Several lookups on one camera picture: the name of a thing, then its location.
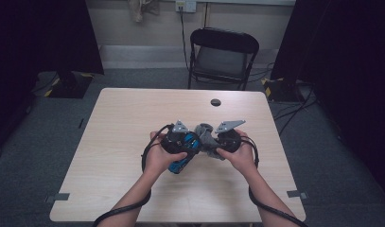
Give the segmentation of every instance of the person's left arm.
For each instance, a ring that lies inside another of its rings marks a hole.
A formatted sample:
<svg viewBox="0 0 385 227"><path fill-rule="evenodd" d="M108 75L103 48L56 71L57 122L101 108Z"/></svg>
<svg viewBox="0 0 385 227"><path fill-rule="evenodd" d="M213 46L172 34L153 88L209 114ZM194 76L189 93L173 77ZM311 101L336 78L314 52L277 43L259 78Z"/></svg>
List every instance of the person's left arm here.
<svg viewBox="0 0 385 227"><path fill-rule="evenodd" d="M153 138L155 133L154 131L150 133L150 139ZM158 145L150 149L146 160L145 171L112 210L142 201L154 183L159 179L160 175L167 170L168 166L172 162L182 160L186 157L185 152L178 154L167 153L162 146L160 146L160 140L159 136L159 138L153 142L153 145ZM139 216L140 210L141 207L111 216L102 220L98 226L133 226Z"/></svg>

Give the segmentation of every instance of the gray floor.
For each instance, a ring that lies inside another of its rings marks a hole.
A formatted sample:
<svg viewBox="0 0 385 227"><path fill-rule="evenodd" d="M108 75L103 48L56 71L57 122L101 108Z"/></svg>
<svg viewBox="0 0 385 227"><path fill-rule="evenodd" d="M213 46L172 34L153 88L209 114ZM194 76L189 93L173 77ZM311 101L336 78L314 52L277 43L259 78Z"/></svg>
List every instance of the gray floor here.
<svg viewBox="0 0 385 227"><path fill-rule="evenodd" d="M42 74L37 87L53 76ZM31 113L2 147L0 226L90 226L52 222L49 213L53 204L45 198L60 190L99 91L105 87L184 89L186 79L183 68L106 69L105 76L94 78L83 99L46 98L44 90L37 93ZM193 88L235 87L193 83ZM263 88L254 81L247 90ZM274 115L297 108L284 110L288 103L270 106ZM287 120L276 121L278 130ZM367 168L338 140L332 120L319 105L296 114L281 140L297 187L308 194L303 200L307 225L385 226L385 195Z"/></svg>

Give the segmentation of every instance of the wooden tabletop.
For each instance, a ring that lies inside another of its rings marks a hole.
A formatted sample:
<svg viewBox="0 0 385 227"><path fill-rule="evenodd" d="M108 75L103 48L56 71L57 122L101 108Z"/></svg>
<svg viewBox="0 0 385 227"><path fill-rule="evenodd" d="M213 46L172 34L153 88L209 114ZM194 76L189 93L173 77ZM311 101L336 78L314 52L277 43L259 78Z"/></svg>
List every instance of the wooden tabletop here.
<svg viewBox="0 0 385 227"><path fill-rule="evenodd" d="M218 107L211 100L221 101ZM190 130L200 123L246 120L259 150L259 171L297 218L306 214L295 191L286 154L267 99L259 92L106 88L100 93L60 193L53 221L94 221L109 211L142 173L141 154L149 133L181 120ZM180 174L166 171L152 188L140 222L260 222L248 185L228 161L200 152Z"/></svg>

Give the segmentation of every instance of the hand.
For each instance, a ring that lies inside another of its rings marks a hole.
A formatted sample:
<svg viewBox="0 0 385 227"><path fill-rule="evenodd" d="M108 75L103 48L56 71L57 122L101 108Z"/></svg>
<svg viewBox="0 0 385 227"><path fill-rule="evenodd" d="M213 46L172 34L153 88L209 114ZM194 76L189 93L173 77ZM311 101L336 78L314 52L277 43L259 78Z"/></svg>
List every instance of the hand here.
<svg viewBox="0 0 385 227"><path fill-rule="evenodd" d="M241 137L248 136L248 134L243 131L236 130L236 132ZM242 175L245 175L247 174L247 172L252 170L257 171L257 168L254 165L254 155L252 153L252 147L247 143L242 142L239 149L234 153L228 152L222 148L217 148L217 152L223 158L230 161L233 167L240 173L242 173Z"/></svg>
<svg viewBox="0 0 385 227"><path fill-rule="evenodd" d="M156 133L157 133L156 131L152 131L150 133L150 139L152 139ZM164 134L160 134L154 140L152 144L154 146L150 148L150 151L148 153L148 157L146 160L145 172L160 175L164 171L166 171L166 169L168 169L169 165L172 162L180 161L186 157L187 155L186 152L182 152L178 154L170 154L167 151L165 151L163 147L160 145L160 141L162 141L164 136L165 136Z"/></svg>

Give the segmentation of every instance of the chair backrest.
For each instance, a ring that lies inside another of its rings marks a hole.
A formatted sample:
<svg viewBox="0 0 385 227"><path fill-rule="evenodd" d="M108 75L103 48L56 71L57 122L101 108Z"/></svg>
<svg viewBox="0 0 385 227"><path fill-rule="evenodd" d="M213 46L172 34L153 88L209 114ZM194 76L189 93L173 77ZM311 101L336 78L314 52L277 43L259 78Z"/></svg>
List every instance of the chair backrest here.
<svg viewBox="0 0 385 227"><path fill-rule="evenodd" d="M190 42L192 49L194 44L196 44L254 55L259 50L259 42L249 34L212 27L193 31L190 36Z"/></svg>

